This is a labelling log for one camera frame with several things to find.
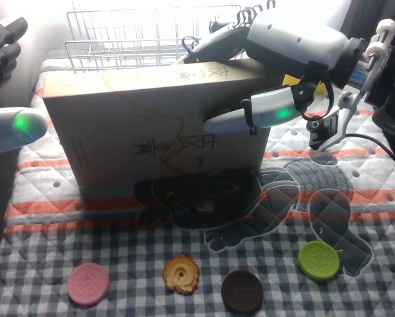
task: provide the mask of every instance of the box top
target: box top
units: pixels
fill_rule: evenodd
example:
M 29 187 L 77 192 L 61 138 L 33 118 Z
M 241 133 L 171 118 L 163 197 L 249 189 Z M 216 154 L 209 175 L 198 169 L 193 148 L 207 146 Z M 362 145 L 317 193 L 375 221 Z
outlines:
M 78 96 L 93 93 L 178 87 L 267 77 L 262 64 L 252 59 L 143 67 L 88 73 L 53 73 L 44 82 L 43 98 Z

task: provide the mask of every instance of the quilted blanket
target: quilted blanket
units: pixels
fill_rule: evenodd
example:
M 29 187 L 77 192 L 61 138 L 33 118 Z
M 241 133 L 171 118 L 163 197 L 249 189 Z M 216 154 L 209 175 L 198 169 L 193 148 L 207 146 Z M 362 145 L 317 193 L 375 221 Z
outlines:
M 44 115 L 48 75 L 32 102 Z M 371 114 L 361 104 L 348 132 L 386 143 Z M 237 269 L 262 283 L 256 316 L 395 316 L 395 163 L 364 139 L 311 151 L 305 124 L 272 128 L 258 171 L 80 190 L 48 121 L 19 157 L 0 245 L 0 316 L 233 316 L 221 283 Z M 340 256 L 328 283 L 299 268 L 311 240 Z M 190 296 L 167 291 L 161 276 L 178 254 L 200 269 Z M 86 262 L 110 276 L 92 308 L 67 294 L 70 273 Z

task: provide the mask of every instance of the green cookie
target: green cookie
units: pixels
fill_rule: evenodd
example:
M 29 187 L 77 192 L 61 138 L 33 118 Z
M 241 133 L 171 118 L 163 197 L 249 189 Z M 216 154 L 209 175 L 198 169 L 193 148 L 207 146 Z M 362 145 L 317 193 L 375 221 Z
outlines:
M 297 257 L 303 272 L 314 281 L 333 278 L 340 268 L 340 258 L 329 244 L 310 241 L 300 249 Z

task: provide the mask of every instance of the green light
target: green light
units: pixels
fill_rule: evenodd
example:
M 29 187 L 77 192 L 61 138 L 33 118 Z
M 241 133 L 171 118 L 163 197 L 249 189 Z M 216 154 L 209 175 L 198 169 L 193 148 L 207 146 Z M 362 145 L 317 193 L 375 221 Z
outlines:
M 276 112 L 276 116 L 279 119 L 284 119 L 284 118 L 288 118 L 289 116 L 291 116 L 293 114 L 293 112 L 290 109 L 284 108 L 284 109 L 280 109 Z
M 16 116 L 13 122 L 13 126 L 17 130 L 28 131 L 30 128 L 30 122 L 29 119 L 26 117 Z

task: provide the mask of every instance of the wire rack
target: wire rack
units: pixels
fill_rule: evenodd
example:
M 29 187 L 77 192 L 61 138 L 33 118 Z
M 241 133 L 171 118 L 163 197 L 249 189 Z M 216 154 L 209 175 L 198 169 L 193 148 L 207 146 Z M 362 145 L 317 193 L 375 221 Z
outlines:
M 239 5 L 217 5 L 71 11 L 67 20 L 74 40 L 65 48 L 75 72 L 170 65 L 186 53 L 183 37 L 200 39 L 211 23 L 234 21 L 239 10 Z

